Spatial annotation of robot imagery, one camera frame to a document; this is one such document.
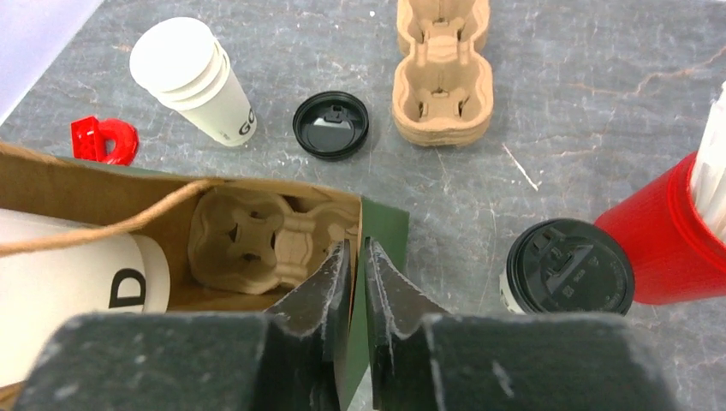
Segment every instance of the brown paper bag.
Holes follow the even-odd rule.
[[[146,235],[159,244],[169,262],[169,311],[259,311],[289,292],[277,288],[262,295],[244,295],[208,289],[194,280],[187,258],[190,223],[199,199],[214,187],[234,181],[246,190],[278,194],[299,213],[335,202],[360,220],[360,197],[304,182],[196,179],[116,166],[87,167],[4,143],[0,143],[0,181],[0,208],[99,226],[1,244],[0,258],[120,233]],[[0,387],[0,408],[8,407],[20,390],[20,384]]]

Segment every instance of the black cup lid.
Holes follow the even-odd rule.
[[[346,92],[322,92],[298,107],[293,131],[306,152],[323,160],[342,160],[366,142],[368,110]]]
[[[633,269],[622,248],[592,224],[560,218],[517,238],[507,258],[509,287],[528,312],[625,314]]]

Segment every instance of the cardboard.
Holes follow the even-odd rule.
[[[3,181],[0,185],[0,208],[98,226],[118,226],[118,222],[143,214],[150,207],[159,209],[160,200],[163,202],[176,190],[186,189],[190,182],[199,181],[193,177],[149,170],[61,160],[3,143],[0,143],[0,178]],[[357,262],[362,235],[378,238],[399,270],[405,263],[408,240],[408,213],[405,211],[355,194],[304,182],[243,178],[214,181],[212,186],[206,190],[188,190],[192,194],[189,198],[176,206],[164,208],[161,215],[145,221],[142,227],[133,231],[133,234],[152,238],[164,250],[170,268],[169,311],[260,311],[274,304],[292,289],[296,281],[300,281],[299,277],[290,276],[292,280],[280,281],[282,286],[250,295],[244,294],[242,289],[208,288],[193,276],[193,267],[187,256],[192,221],[200,201],[214,189],[241,190],[249,194],[248,200],[268,199],[271,201],[268,206],[271,205],[273,211],[277,207],[282,219],[291,222],[287,225],[287,238],[283,233],[282,238],[276,240],[286,247],[280,255],[276,250],[276,257],[284,257],[286,264],[294,263],[295,270],[285,272],[299,273],[300,267],[305,266],[307,271],[304,276],[309,276],[317,269],[315,261],[321,258],[315,253],[322,254],[324,244],[329,241],[330,245],[341,235],[358,243],[359,252],[353,256],[354,264],[358,266],[353,281],[357,284],[353,290],[357,295],[363,292],[362,265]],[[312,247],[301,249],[291,247],[291,244],[309,244]],[[367,367],[365,312],[365,298],[356,298],[351,307],[354,315],[350,336],[360,338],[362,335],[363,338],[352,342],[353,345],[348,348],[347,383],[343,393],[346,407]],[[12,403],[20,390],[20,384],[0,387],[3,405]]]
[[[246,190],[239,182],[215,187],[192,218],[192,276],[212,289],[245,294],[297,287],[320,267],[331,244],[358,242],[358,213],[358,205],[338,201],[296,211],[283,196]]]
[[[419,146],[479,140],[494,110],[491,65],[480,54],[489,0],[399,0],[392,112],[401,135]]]

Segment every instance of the red cup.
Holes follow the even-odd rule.
[[[726,247],[705,226],[691,196],[695,161],[693,152],[595,222],[630,259],[637,302],[726,295]]]

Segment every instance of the gray marble surface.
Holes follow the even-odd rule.
[[[457,313],[501,313],[497,275],[514,238],[549,217],[593,220],[695,150],[726,80],[726,3],[512,0],[492,3],[483,52],[495,75],[484,139],[421,149],[390,116],[394,0],[144,2],[101,6],[0,128],[3,140],[70,154],[86,115],[134,124],[135,165],[189,175],[316,182],[411,211],[408,275]],[[214,143],[128,73],[134,41],[164,18],[206,21],[261,121],[241,149]],[[307,156],[290,123],[309,95],[341,89],[371,113],[349,161]],[[726,409],[726,298],[636,305],[628,318],[686,410]],[[364,382],[354,409],[370,408]]]

